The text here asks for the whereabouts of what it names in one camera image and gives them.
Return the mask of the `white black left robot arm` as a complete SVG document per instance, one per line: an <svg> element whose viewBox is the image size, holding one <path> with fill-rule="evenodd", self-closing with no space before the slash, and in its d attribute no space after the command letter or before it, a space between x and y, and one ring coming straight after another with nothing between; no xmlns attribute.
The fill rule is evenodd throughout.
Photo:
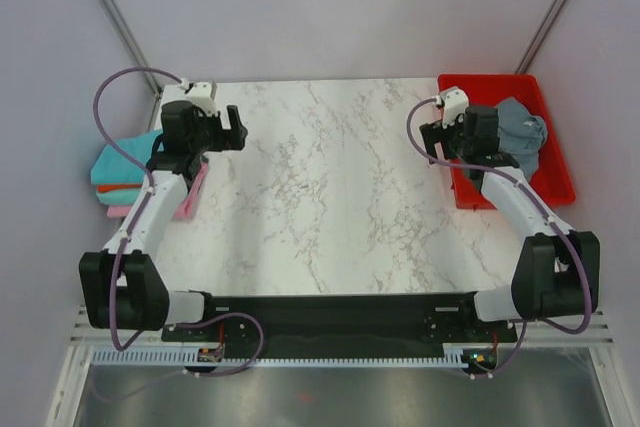
<svg viewBox="0 0 640 427"><path fill-rule="evenodd" d="M79 274L89 323L97 329L156 331L184 323L198 340L219 329L219 316L198 291L171 291L155 257L174 214L192 191L207 152L241 151L247 128L235 105L229 124L190 101L165 104L161 134L145 165L139 197L120 229L98 252L85 253Z"/></svg>

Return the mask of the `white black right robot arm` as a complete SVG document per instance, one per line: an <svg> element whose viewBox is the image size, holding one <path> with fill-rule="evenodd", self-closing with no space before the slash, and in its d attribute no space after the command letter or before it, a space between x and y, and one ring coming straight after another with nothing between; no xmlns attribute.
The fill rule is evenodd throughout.
<svg viewBox="0 0 640 427"><path fill-rule="evenodd" d="M430 162L460 170L521 241L511 282L478 291L458 315L467 339L483 339L494 321L542 321L577 335L597 307L600 242L560 219L532 189L517 160L499 146L496 109L471 106L451 124L420 126L417 148Z"/></svg>

